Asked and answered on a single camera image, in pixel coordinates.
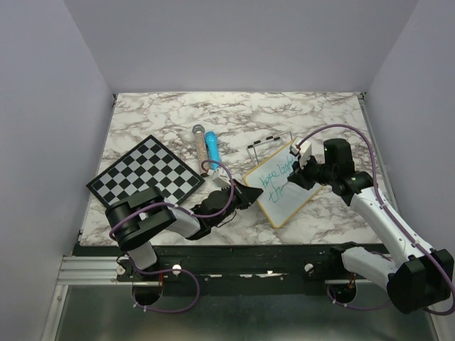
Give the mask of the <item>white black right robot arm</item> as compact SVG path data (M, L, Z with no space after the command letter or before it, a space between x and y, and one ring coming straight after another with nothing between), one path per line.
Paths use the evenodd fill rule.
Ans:
M373 178L355 169L351 147L345 139L329 139L323 149L324 162L318 163L309 141L292 144L289 152L296 160L287 180L305 190L316 184L331 186L369 224L391 256L384 259L353 242L345 243L336 247L335 256L327 261L330 275L361 275L384 289L396 309L405 314L448 299L454 270L452 255L419 240L375 189Z

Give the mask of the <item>yellow framed whiteboard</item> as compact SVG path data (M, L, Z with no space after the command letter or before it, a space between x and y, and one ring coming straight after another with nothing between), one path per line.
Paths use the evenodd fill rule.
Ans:
M305 190L287 180L296 160L289 152L290 146L287 143L277 149L243 177L246 186L263 189L257 202L274 228L286 224L323 189L316 184L312 189Z

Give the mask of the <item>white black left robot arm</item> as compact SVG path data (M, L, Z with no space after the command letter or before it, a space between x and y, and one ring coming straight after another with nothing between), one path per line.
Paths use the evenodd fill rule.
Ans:
M200 204L186 209L172 204L157 187L135 193L108 207L109 237L134 262L133 272L143 281L157 274L158 256L151 238L167 229L188 240L199 240L219 227L237 210L246 210L263 189L233 181L232 187L215 190Z

